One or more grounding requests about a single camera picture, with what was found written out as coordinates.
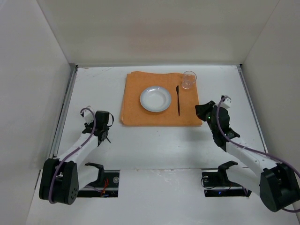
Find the white plate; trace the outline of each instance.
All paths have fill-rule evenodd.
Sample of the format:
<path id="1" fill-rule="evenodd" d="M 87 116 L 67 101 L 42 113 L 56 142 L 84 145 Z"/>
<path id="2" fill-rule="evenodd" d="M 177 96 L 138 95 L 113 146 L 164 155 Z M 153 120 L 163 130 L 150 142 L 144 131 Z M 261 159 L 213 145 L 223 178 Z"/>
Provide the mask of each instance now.
<path id="1" fill-rule="evenodd" d="M 171 104 L 171 95 L 163 87 L 153 86 L 145 89 L 140 96 L 141 105 L 150 112 L 161 112 Z"/>

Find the orange placemat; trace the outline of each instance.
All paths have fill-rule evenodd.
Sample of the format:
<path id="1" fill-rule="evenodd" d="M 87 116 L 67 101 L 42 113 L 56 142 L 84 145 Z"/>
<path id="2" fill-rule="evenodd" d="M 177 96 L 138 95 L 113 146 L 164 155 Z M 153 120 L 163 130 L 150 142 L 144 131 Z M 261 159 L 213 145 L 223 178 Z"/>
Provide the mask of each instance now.
<path id="1" fill-rule="evenodd" d="M 199 126 L 195 105 L 199 104 L 197 85 L 189 90 L 181 86 L 183 74 L 152 74 L 132 72 L 127 74 L 120 120 L 127 126 Z M 177 108 L 176 87 L 179 85 L 180 116 Z M 149 112 L 140 103 L 140 95 L 151 86 L 161 86 L 171 94 L 170 106 L 162 112 Z"/>

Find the red wire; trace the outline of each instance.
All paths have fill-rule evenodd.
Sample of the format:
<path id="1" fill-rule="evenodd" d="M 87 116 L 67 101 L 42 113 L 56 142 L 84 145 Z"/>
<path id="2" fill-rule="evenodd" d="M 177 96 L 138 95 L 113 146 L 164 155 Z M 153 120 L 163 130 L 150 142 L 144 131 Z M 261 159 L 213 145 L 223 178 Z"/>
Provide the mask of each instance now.
<path id="1" fill-rule="evenodd" d="M 107 186 L 108 186 L 108 179 L 106 178 L 106 180 L 104 181 L 104 188 L 103 188 L 103 190 L 102 190 L 102 192 L 101 192 L 100 197 L 103 195 L 103 193 L 104 193 L 104 191 L 105 191 L 105 188 L 107 188 Z"/>

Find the knife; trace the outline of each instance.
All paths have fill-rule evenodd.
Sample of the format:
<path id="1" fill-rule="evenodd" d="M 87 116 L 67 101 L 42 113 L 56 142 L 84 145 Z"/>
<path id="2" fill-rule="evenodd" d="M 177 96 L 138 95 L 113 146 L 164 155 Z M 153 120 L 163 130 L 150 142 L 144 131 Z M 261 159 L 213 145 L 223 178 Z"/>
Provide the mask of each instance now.
<path id="1" fill-rule="evenodd" d="M 178 115 L 180 116 L 180 104 L 179 104 L 179 86 L 176 87 L 177 92 L 177 107 L 178 107 Z"/>

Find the glass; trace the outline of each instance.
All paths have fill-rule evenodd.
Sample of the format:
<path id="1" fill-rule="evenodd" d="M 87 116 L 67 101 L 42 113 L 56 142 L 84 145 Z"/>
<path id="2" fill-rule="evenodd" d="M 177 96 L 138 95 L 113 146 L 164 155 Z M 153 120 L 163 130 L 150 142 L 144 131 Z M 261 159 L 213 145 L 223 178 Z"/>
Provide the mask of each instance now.
<path id="1" fill-rule="evenodd" d="M 182 87 L 184 89 L 191 89 L 197 80 L 197 75 L 193 71 L 186 71 L 183 73 Z"/>

